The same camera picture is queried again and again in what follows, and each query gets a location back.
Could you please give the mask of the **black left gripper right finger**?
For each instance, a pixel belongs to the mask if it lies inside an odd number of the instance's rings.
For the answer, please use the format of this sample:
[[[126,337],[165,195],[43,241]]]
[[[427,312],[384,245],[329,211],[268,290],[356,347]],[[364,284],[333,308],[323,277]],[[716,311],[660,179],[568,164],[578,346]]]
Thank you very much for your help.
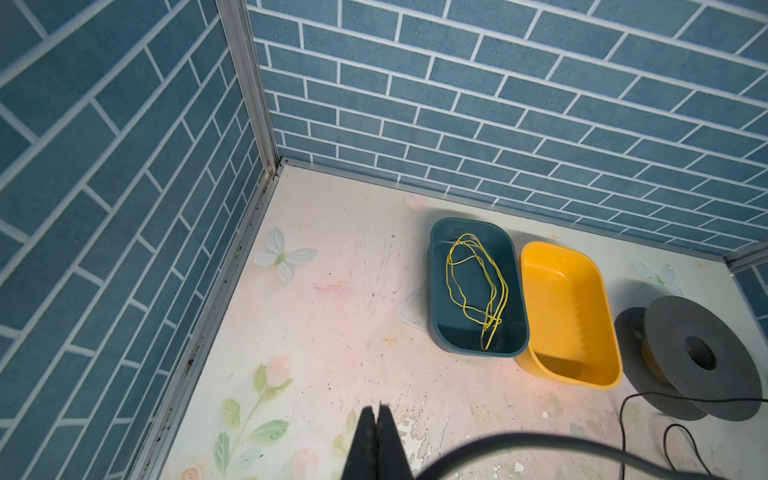
[[[385,404],[379,405],[375,434],[375,478],[413,480],[396,422],[390,408]]]

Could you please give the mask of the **dark grey perforated spool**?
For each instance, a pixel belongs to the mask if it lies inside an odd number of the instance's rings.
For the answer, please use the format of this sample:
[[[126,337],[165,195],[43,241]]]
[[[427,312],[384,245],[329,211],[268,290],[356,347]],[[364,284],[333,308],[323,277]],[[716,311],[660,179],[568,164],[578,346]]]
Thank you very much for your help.
[[[624,374],[661,413],[746,421],[759,411],[758,369],[737,335],[714,313],[677,296],[632,307],[614,321]]]

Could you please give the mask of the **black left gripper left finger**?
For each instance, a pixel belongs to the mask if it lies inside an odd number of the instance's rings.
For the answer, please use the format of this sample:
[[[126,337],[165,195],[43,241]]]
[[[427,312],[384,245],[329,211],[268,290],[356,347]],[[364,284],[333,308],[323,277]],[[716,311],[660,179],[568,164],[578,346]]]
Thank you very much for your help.
[[[341,479],[375,480],[377,478],[377,422],[373,409],[367,406],[360,413]]]

